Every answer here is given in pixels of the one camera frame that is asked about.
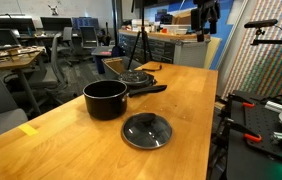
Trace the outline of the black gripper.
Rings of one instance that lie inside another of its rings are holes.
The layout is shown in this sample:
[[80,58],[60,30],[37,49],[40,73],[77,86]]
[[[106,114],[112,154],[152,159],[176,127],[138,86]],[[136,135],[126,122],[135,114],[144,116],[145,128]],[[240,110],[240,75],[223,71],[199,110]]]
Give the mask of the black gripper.
[[219,0],[193,0],[196,8],[191,10],[191,29],[197,35],[197,41],[204,41],[205,23],[209,23],[209,33],[217,32],[217,21],[220,18]]

